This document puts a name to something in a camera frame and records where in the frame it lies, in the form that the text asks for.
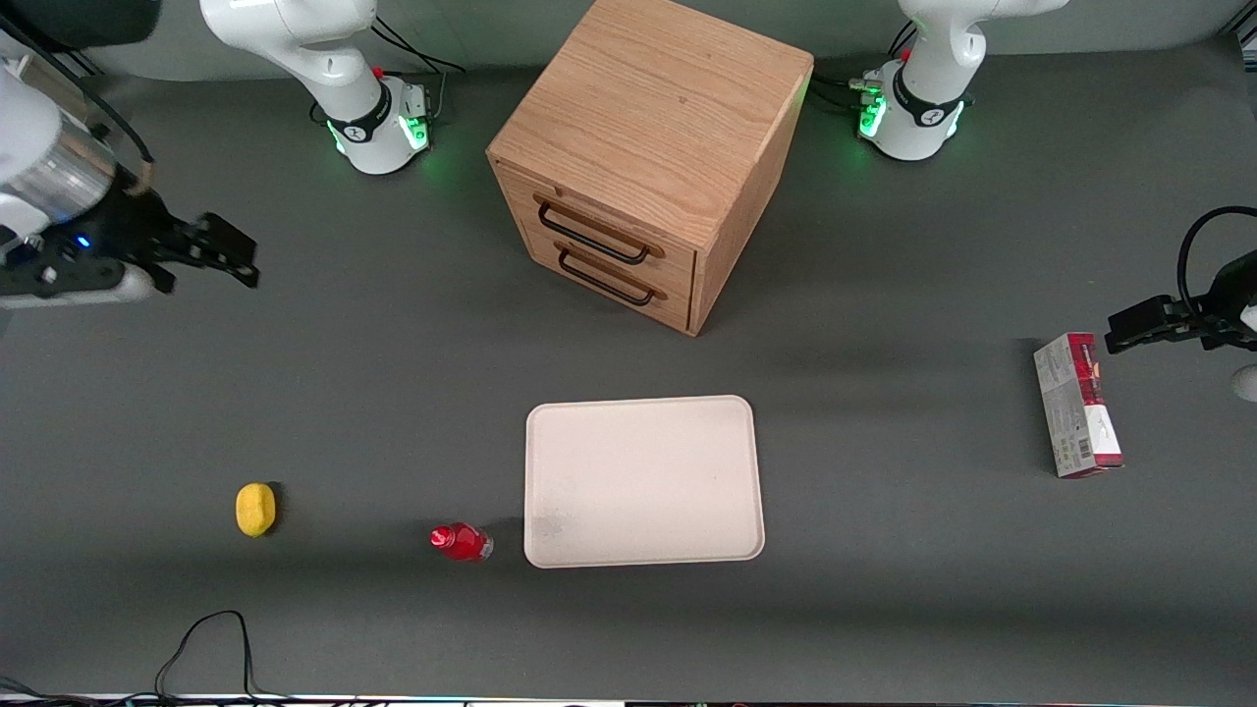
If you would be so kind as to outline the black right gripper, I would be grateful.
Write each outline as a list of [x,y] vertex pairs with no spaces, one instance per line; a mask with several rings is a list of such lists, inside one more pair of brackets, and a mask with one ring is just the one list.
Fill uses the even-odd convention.
[[107,294],[127,276],[140,274],[170,294],[172,264],[220,270],[256,288],[255,255],[256,242],[216,213],[202,213],[192,226],[175,218],[155,192],[129,196],[112,190],[94,208],[41,231],[36,255],[26,262],[26,293]]

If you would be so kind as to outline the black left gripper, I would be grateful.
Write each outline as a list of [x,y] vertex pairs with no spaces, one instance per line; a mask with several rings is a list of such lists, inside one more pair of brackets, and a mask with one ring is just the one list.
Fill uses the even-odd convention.
[[[1222,267],[1205,294],[1190,297],[1202,348],[1256,351],[1254,303],[1256,250]],[[1104,341],[1112,356],[1156,342],[1195,338],[1187,304],[1169,294],[1138,301],[1107,321],[1110,332]]]

